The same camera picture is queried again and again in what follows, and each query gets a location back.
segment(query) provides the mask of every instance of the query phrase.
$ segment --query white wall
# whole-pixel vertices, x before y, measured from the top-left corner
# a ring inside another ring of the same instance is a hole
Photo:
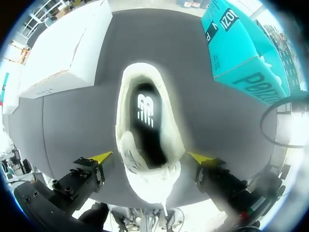
[[[3,132],[2,113],[0,113],[0,153],[10,150],[10,145],[12,143],[13,142],[10,137],[5,132]]]

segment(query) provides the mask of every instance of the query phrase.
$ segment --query gray surface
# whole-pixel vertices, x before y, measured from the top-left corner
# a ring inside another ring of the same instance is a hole
[[[61,178],[80,156],[115,152],[116,101],[122,71],[139,61],[159,64],[169,72],[194,141],[188,149],[220,157],[241,179],[249,179],[264,168],[273,148],[259,131],[265,106],[213,81],[200,18],[154,9],[113,13],[98,61],[96,86],[20,101],[9,121],[12,140],[23,157],[45,173]],[[267,118],[265,128],[274,137],[275,113]],[[197,192],[189,171],[183,168],[168,206],[207,198]],[[115,205],[152,207],[132,191],[121,162],[104,189],[94,196]]]

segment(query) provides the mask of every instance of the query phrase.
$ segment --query white sneaker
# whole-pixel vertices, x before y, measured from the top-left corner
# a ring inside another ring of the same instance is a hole
[[[132,189],[166,211],[185,149],[168,91],[154,66],[135,63],[124,70],[115,133]]]

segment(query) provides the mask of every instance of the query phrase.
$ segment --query cable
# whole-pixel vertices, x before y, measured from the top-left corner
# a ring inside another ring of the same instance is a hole
[[[111,224],[111,228],[112,228],[112,212],[110,211],[110,224]]]
[[[29,181],[27,181],[27,180],[15,180],[15,181],[8,182],[8,184],[13,184],[13,183],[16,183],[16,182],[29,182]]]
[[[178,230],[178,232],[180,232],[182,230],[183,224],[184,224],[184,213],[183,213],[183,211],[180,208],[176,208],[176,209],[178,209],[183,214],[183,223],[182,223],[181,227]]]
[[[156,222],[156,225],[155,225],[154,229],[152,230],[152,232],[155,232],[156,228],[158,227],[158,224],[159,224],[159,219],[158,219],[158,221]]]
[[[283,146],[283,147],[286,147],[286,148],[304,148],[305,146],[303,145],[288,145],[288,144],[282,144],[282,143],[279,143],[279,142],[276,142],[275,140],[269,138],[263,131],[263,122],[266,118],[266,116],[274,109],[282,106],[282,105],[285,105],[285,104],[288,104],[288,103],[304,103],[304,104],[308,104],[309,105],[309,95],[306,94],[304,95],[303,97],[301,96],[293,96],[293,97],[286,97],[286,98],[283,98],[283,99],[280,99],[279,101],[275,102],[274,104],[272,104],[262,115],[262,118],[260,120],[260,129],[261,129],[261,132],[263,134],[263,136],[268,140],[270,141],[271,143],[275,144],[275,145],[278,145],[278,146]]]
[[[238,231],[241,231],[241,230],[245,230],[245,232],[248,230],[248,232],[261,232],[261,230],[258,228],[258,227],[255,227],[255,226],[244,226],[244,227],[238,227],[238,228],[235,228],[234,230],[232,230],[232,232],[238,232]]]

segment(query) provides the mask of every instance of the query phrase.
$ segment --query machine part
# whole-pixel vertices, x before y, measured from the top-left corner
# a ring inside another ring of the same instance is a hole
[[[111,212],[117,212],[119,214],[122,214],[123,216],[125,216],[129,220],[131,220],[131,221],[133,220],[132,210],[131,209],[129,209],[127,207],[113,205],[113,204],[108,204],[107,206],[108,206],[108,209]]]
[[[88,225],[103,228],[109,209],[105,203],[94,203],[91,209],[84,212],[78,219]]]
[[[233,176],[219,159],[200,162],[195,182],[197,188],[206,192],[217,208],[228,215],[220,231],[230,231],[255,223],[277,200],[282,184],[278,176],[266,172],[258,177],[255,189],[249,192],[248,182]]]
[[[27,217],[40,231],[102,231],[102,221],[93,222],[83,216],[85,222],[71,217],[75,210],[79,210],[93,192],[98,192],[100,185],[105,181],[108,172],[103,171],[103,164],[109,153],[97,156],[90,161],[79,158],[73,163],[69,173],[59,180],[53,180],[53,189],[50,190],[41,181],[25,182],[14,190],[14,195]],[[108,214],[107,205],[92,209],[101,219]]]

